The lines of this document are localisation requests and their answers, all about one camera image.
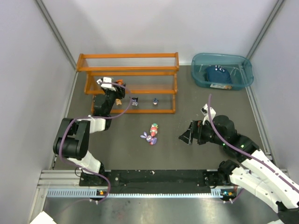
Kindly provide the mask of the orange tiger toy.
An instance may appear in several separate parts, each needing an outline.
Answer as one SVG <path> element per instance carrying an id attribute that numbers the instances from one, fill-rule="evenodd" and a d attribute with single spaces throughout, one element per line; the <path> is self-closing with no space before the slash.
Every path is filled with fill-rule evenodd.
<path id="1" fill-rule="evenodd" d="M 122 79 L 119 79 L 119 80 L 117 80 L 116 82 L 117 82 L 117 84 L 120 84 L 120 85 L 123 85 L 123 84 L 124 84 L 124 82 L 123 82 Z"/>

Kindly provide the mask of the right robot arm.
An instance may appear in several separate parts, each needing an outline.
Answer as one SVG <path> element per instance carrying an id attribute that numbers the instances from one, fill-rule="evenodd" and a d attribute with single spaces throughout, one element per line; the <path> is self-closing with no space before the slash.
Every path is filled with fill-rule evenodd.
<path id="1" fill-rule="evenodd" d="M 233 121 L 218 115 L 209 121 L 191 121 L 189 128 L 179 136 L 188 145 L 193 140 L 222 146 L 233 160 L 223 161 L 218 168 L 224 183 L 240 186 L 277 213 L 284 224 L 299 222 L 299 186 L 273 164 L 260 147 L 235 129 Z"/>

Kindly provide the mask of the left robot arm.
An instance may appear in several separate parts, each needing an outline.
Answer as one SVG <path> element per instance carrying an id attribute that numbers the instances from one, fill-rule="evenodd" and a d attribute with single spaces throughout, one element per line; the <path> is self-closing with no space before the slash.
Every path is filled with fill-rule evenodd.
<path id="1" fill-rule="evenodd" d="M 90 174 L 105 174 L 102 162 L 89 152 L 89 137 L 95 132 L 108 130 L 112 119 L 112 107 L 117 99 L 126 95 L 126 84 L 121 82 L 104 82 L 100 85 L 104 94 L 96 96 L 95 109 L 91 116 L 78 119 L 64 118 L 61 121 L 53 143 L 53 152 L 62 161 L 71 162 Z"/>

